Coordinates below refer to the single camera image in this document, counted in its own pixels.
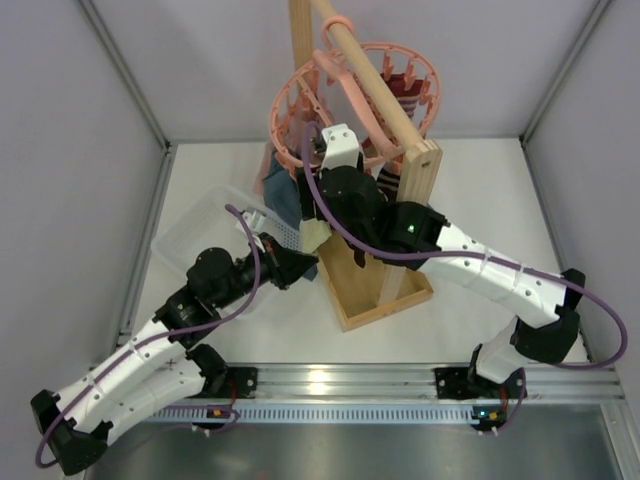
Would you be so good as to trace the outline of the pink round clip hanger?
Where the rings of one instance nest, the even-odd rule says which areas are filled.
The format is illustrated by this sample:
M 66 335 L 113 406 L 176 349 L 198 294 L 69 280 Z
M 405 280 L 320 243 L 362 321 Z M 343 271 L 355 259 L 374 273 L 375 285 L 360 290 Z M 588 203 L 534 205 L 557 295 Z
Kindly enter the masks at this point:
M 344 54 L 332 45 L 328 34 L 329 28 L 335 24 L 354 31 L 351 21 L 345 16 L 335 15 L 326 20 L 321 30 L 325 48 L 313 51 L 312 59 L 281 88 L 272 108 L 276 107 L 278 113 L 294 105 L 310 108 L 318 117 L 311 121 L 324 127 L 353 121 L 352 128 L 361 134 L 365 170 L 373 173 L 389 167 L 398 175 L 403 163 L 400 143 L 366 93 L 357 73 L 348 66 Z M 421 107 L 425 109 L 417 126 L 418 132 L 425 136 L 440 106 L 440 78 L 434 65 L 417 51 L 399 44 L 363 42 L 360 47 L 373 57 L 374 67 L 382 80 L 382 74 L 388 76 L 393 73 L 404 73 L 407 79 L 424 80 L 415 112 Z

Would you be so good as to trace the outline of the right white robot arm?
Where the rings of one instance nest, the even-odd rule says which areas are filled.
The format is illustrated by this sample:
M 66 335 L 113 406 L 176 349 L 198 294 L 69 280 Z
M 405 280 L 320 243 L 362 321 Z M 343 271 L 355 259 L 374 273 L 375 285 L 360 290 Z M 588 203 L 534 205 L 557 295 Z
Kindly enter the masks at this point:
M 560 366 L 578 337 L 585 275 L 548 274 L 502 257 L 444 215 L 412 201 L 391 202 L 353 166 L 297 173 L 305 215 L 327 221 L 357 259 L 369 254 L 453 282 L 510 311 L 510 323 L 479 344 L 455 390 L 459 399 L 498 391 L 531 362 Z

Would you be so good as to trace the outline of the brown striped sock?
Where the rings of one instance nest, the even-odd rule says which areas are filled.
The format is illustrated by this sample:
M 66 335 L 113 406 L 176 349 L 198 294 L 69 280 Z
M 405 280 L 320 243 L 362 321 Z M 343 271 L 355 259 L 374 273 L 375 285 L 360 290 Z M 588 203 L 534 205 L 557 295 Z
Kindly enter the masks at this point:
M 349 232 L 375 250 L 392 252 L 388 230 L 393 222 L 400 176 L 383 167 L 376 178 L 356 176 L 355 213 L 351 215 Z

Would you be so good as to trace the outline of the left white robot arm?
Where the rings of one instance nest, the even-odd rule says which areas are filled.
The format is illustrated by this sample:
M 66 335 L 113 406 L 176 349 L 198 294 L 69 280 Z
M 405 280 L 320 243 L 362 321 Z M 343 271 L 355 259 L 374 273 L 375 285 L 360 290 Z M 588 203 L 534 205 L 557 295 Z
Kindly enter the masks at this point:
M 243 313 L 262 285 L 285 290 L 316 263 L 315 256 L 285 248 L 268 234 L 252 238 L 244 258 L 219 247 L 202 251 L 185 286 L 131 340 L 76 382 L 31 399 L 42 435 L 38 449 L 50 450 L 54 464 L 73 476 L 158 410 L 216 394 L 228 366 L 202 341 L 223 322 L 221 309 L 239 302 Z

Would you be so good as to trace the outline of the pale green sock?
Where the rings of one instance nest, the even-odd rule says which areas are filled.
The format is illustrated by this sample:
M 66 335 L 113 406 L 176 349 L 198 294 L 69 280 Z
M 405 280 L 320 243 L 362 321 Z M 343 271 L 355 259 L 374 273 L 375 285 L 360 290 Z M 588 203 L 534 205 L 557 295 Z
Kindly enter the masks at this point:
M 302 219 L 299 223 L 299 247 L 305 254 L 313 254 L 331 237 L 331 228 L 326 221 Z

